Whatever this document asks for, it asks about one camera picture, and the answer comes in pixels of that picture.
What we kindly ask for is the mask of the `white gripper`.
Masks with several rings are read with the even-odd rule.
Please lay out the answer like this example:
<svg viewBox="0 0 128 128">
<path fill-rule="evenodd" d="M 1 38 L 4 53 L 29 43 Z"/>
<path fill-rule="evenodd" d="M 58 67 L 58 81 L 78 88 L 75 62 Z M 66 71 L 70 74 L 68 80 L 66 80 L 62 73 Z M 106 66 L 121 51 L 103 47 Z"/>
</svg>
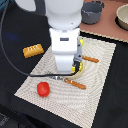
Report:
<svg viewBox="0 0 128 128">
<path fill-rule="evenodd" d="M 74 62 L 82 61 L 82 48 L 78 39 L 80 29 L 61 31 L 50 28 L 49 31 L 57 70 L 61 74 L 69 74 Z"/>
</svg>

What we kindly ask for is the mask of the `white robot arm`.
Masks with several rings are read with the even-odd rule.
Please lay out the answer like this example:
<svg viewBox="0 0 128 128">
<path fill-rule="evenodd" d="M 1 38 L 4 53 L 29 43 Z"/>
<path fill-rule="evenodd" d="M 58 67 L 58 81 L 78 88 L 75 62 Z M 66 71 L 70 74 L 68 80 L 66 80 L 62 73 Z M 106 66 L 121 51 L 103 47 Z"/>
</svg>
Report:
<svg viewBox="0 0 128 128">
<path fill-rule="evenodd" d="M 36 11 L 44 3 L 52 52 L 55 55 L 59 73 L 69 74 L 74 55 L 77 53 L 77 39 L 80 33 L 81 9 L 84 0 L 15 0 L 18 6 L 26 11 Z"/>
</svg>

